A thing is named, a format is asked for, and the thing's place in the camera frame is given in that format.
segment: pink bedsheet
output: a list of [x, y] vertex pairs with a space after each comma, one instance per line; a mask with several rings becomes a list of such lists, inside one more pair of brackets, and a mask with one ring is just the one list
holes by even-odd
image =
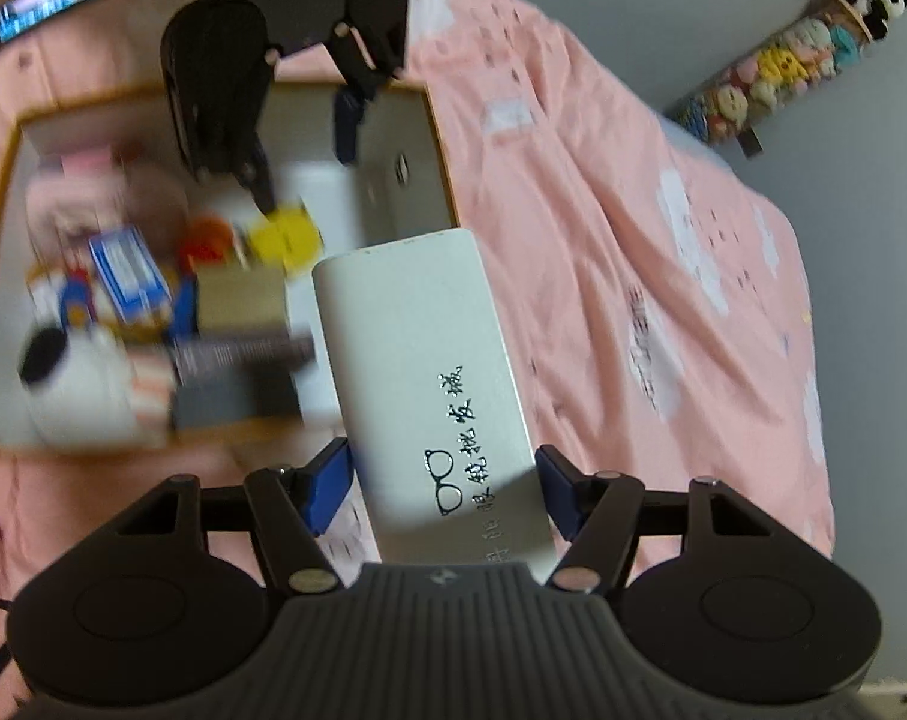
[[[3, 52], [0, 162], [23, 111], [159, 79], [159, 37], [185, 1], [98, 0]], [[786, 219], [732, 173], [672, 148], [644, 103], [524, 1], [413, 0], [410, 31], [409, 76], [430, 87], [535, 445], [650, 488], [721, 477], [829, 552], [810, 303]], [[316, 50], [282, 69], [318, 71], [333, 72]], [[172, 472], [234, 484], [255, 464], [306, 461], [327, 438], [122, 461], [0, 458], [0, 596]], [[346, 571], [372, 554], [352, 521], [326, 546]], [[674, 548], [645, 545], [639, 561]], [[251, 566], [242, 539], [217, 550]], [[16, 684], [6, 675], [0, 716]]]

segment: red object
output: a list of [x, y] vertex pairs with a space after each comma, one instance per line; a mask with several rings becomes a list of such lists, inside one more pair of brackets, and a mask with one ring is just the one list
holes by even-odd
[[203, 217], [193, 220], [187, 228], [185, 240], [202, 241], [223, 251], [234, 245], [234, 228], [222, 218]]
[[177, 264], [182, 274], [194, 274], [197, 265], [222, 265], [227, 252], [212, 242], [187, 240], [177, 250]]

